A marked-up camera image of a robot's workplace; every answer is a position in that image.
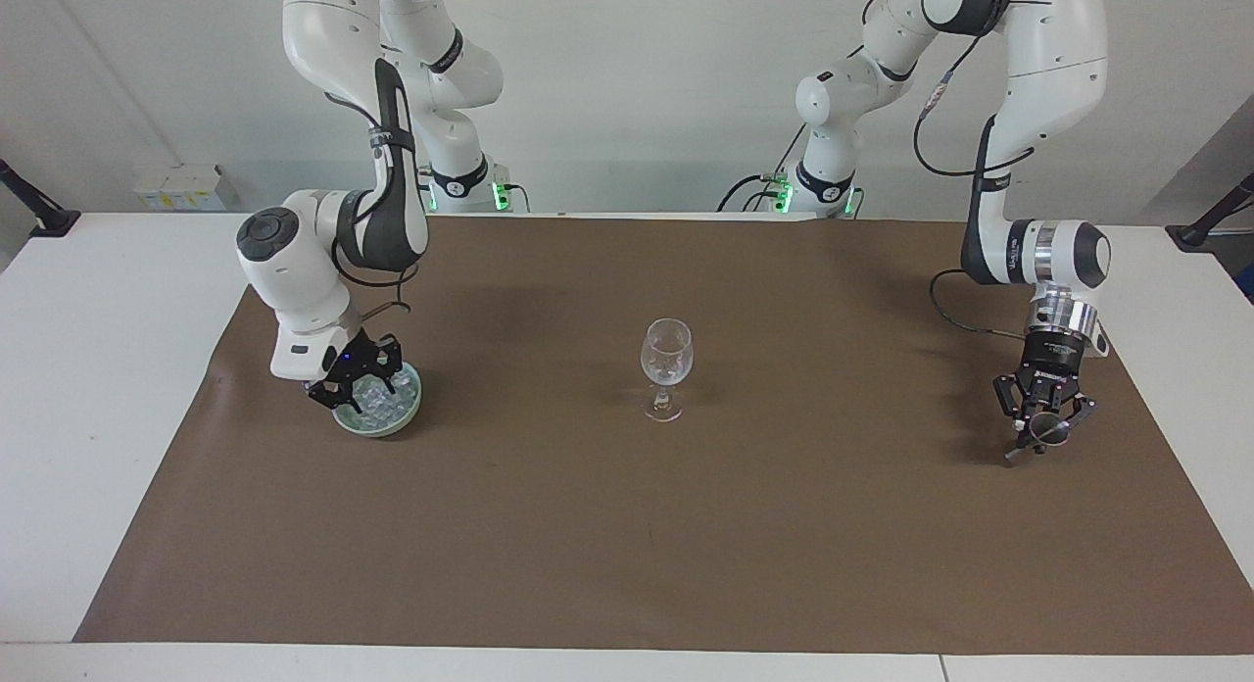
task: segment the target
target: black stand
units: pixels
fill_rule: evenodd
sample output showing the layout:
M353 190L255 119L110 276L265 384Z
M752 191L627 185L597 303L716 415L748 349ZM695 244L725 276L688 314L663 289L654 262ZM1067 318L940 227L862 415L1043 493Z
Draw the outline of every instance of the black stand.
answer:
M1205 213L1199 221L1190 223L1188 227L1167 227L1167 234L1175 241L1179 249L1186 253L1205 253L1206 249L1203 244L1206 243L1206 236L1219 226L1219 222L1225 221L1231 214L1241 212L1241 209L1249 208L1250 204L1245 204L1245 199L1250 199L1254 196L1254 173L1241 181L1240 186L1236 186L1231 192L1224 196L1224 199L1219 199L1219 204L1213 206L1210 212Z
M54 203L44 192L24 181L21 174L14 172L14 168L9 168L9 163L5 163L4 159L0 159L0 182L4 182L4 186L9 187L9 192L13 192L31 213L35 213L39 226L30 232L31 239L59 239L69 234L74 223L83 216L76 209L61 208Z

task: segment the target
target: white table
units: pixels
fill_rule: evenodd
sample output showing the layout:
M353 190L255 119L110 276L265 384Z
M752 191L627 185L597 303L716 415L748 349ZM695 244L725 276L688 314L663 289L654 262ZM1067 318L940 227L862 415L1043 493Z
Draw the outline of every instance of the white table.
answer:
M622 214L655 218L658 214ZM765 214L665 214L779 222ZM245 280L241 214L88 214L0 272L0 679L1249 681L1243 658L954 658L70 644ZM1254 577L1254 307L1162 231L1107 227L1102 317Z

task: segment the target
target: brown tabletop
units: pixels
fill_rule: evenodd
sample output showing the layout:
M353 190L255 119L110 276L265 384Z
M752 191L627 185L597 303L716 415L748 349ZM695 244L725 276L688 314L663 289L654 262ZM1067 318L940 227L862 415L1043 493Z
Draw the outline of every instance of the brown tabletop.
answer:
M1119 357L1086 361L1070 445L1003 466L1021 344L927 297L961 227L431 234L415 312L371 323L421 372L415 422L361 440L270 377L247 293L76 641L1254 653L1249 584ZM942 295L1007 330L1030 297ZM658 316L695 335L672 424L637 406Z

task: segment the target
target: robotic arm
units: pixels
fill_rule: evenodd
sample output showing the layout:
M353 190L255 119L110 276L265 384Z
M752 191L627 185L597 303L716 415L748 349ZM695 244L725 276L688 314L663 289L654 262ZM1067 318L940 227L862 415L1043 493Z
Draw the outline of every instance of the robotic arm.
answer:
M1020 369L994 389L1018 433L1011 454L1043 454L1065 444L1096 406L1080 392L1080 365L1085 352L1110 351L1096 311L1110 241L1088 222L1008 221L1006 197L1009 168L1035 152L1032 145L1088 115L1105 94L1102 0L887 0L867 23L859 51L798 87L810 142L776 192L791 208L834 217L853 186L860 117L908 92L918 58L937 34L982 38L993 30L1007 39L1009 84L971 172L962 267L981 285L1036 286ZM920 122L951 75L952 69ZM1068 415L1061 415L1065 407Z
M399 288L416 272L428 243L416 142L431 159L433 207L499 208L494 183L508 173L483 154L474 124L456 109L495 102L500 65L456 30L444 0L285 0L283 45L329 100L365 117L375 187L293 192L243 222L238 257L278 317L271 372L303 382L329 409L361 415L371 406L362 406L357 382L372 375L395 396L404 364L394 337L369 338L341 277ZM398 280L357 281L345 262Z

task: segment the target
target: wine glass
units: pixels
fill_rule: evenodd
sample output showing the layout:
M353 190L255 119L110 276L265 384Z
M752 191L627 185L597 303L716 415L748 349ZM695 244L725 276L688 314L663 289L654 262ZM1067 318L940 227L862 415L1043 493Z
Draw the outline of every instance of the wine glass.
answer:
M640 365L653 385L645 396L645 415L670 422L683 412L675 386L692 370L692 330L678 320L653 321L645 333Z

